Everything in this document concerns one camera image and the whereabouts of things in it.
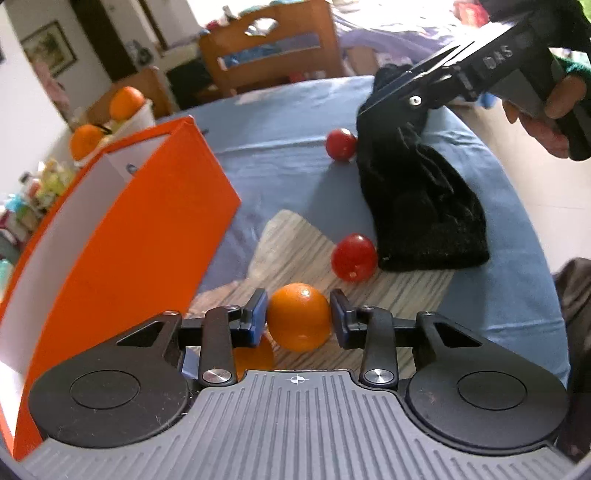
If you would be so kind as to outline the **person's right hand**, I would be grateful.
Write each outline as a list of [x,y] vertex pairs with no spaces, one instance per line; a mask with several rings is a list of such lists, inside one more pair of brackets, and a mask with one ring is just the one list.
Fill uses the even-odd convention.
[[[544,112],[549,119],[556,120],[569,113],[586,95],[587,85],[577,75],[565,76],[549,95]],[[543,121],[521,112],[515,105],[503,101],[503,109],[511,124],[520,121],[522,127],[537,140],[548,153],[557,158],[570,158],[569,140],[565,135],[552,129]]]

